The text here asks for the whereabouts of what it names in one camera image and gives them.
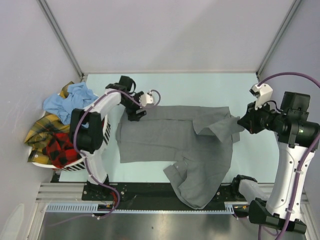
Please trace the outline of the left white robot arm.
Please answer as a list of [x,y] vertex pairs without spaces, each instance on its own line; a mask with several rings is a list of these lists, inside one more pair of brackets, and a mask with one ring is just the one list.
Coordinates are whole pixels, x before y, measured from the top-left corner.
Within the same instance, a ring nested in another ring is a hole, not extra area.
[[87,181],[94,186],[93,194],[100,200],[110,196],[111,188],[106,184],[108,174],[103,166],[102,152],[109,143],[108,114],[122,105],[129,120],[139,121],[146,115],[145,107],[155,103],[151,91],[135,92],[136,83],[128,76],[121,76],[116,83],[105,87],[98,97],[83,109],[75,108],[71,113],[69,137],[75,151],[80,154],[88,172]]

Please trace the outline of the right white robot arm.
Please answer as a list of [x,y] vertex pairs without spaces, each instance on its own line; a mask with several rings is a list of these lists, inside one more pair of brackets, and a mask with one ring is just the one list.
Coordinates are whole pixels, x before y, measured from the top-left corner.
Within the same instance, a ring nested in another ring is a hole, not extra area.
[[269,130],[277,134],[279,162],[270,196],[266,196],[252,177],[236,177],[231,196],[249,203],[248,219],[261,227],[305,234],[307,226],[301,220],[301,196],[305,175],[320,140],[320,125],[308,121],[310,96],[284,93],[280,109],[270,107],[269,93],[255,93],[238,124],[257,134]]

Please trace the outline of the grey long sleeve shirt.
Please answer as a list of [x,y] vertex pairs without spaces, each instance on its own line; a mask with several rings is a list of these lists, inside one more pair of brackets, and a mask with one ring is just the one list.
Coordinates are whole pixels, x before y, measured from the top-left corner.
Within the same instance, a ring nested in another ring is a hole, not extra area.
[[164,174],[176,196],[201,210],[229,171],[243,130],[227,106],[176,105],[150,109],[139,121],[123,114],[115,137],[122,163],[170,162]]

